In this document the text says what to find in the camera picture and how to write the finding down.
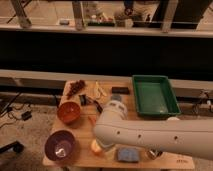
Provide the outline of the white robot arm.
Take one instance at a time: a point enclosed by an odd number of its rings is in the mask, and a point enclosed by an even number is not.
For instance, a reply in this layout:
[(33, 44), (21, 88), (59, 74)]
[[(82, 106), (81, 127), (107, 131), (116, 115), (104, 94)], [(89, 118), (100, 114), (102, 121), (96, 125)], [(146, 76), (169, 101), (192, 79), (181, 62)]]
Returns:
[(213, 119), (128, 120), (127, 107), (110, 100), (93, 132), (104, 148), (123, 144), (213, 160)]

